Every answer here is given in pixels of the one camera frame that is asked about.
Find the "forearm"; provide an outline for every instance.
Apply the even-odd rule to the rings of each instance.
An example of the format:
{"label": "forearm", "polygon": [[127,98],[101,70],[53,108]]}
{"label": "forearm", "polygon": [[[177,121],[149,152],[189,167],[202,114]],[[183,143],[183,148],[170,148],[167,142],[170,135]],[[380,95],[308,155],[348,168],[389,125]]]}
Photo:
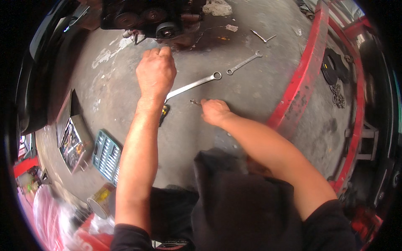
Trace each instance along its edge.
{"label": "forearm", "polygon": [[162,107],[163,101],[138,101],[120,159],[116,193],[116,224],[135,225],[149,233],[149,196],[158,169],[157,137]]}
{"label": "forearm", "polygon": [[271,128],[233,113],[220,125],[255,161],[269,168],[277,179],[294,187],[295,205],[305,220],[324,202],[336,199],[331,186],[303,154]]}

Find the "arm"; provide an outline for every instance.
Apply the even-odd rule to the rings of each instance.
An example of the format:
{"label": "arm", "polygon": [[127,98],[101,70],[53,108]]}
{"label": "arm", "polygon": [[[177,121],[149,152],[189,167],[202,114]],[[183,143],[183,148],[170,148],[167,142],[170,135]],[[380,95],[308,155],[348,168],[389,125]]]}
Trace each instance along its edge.
{"label": "arm", "polygon": [[230,112],[221,100],[201,100],[204,120],[230,133],[272,175],[294,187],[296,208],[306,220],[323,203],[337,199],[324,177],[288,140],[261,123]]}
{"label": "arm", "polygon": [[170,48],[145,51],[136,74],[141,98],[121,154],[115,223],[142,228],[150,235],[149,198],[158,169],[158,124],[176,76]]}

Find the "black sleeve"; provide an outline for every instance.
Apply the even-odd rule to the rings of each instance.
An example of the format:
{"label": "black sleeve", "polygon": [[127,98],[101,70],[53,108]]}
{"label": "black sleeve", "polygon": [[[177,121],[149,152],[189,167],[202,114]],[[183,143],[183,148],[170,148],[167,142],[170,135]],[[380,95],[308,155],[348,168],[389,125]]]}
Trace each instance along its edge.
{"label": "black sleeve", "polygon": [[303,223],[303,250],[356,250],[355,237],[339,200],[325,202]]}
{"label": "black sleeve", "polygon": [[145,230],[128,224],[117,224],[110,250],[150,251],[153,248],[151,238]]}

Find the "black shirt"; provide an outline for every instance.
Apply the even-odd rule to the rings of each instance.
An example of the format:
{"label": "black shirt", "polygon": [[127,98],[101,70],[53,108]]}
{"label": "black shirt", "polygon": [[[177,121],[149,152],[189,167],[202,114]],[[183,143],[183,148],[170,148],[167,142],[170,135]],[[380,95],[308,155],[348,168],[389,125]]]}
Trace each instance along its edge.
{"label": "black shirt", "polygon": [[[168,239],[155,250],[355,250],[338,200],[302,222],[289,183],[233,172],[233,160],[216,149],[194,161],[199,199],[191,214],[192,237]],[[114,234],[111,250],[154,250],[143,229],[117,224]]]}

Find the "metal chain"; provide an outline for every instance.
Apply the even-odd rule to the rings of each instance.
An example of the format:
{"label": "metal chain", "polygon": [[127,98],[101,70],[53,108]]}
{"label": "metal chain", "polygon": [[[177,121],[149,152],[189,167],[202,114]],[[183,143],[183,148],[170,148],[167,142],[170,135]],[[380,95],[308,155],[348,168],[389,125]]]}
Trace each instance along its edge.
{"label": "metal chain", "polygon": [[332,95],[332,102],[334,105],[336,105],[338,108],[345,108],[345,98],[340,92],[340,84],[336,83],[334,86],[329,86],[331,88],[331,91],[333,93]]}

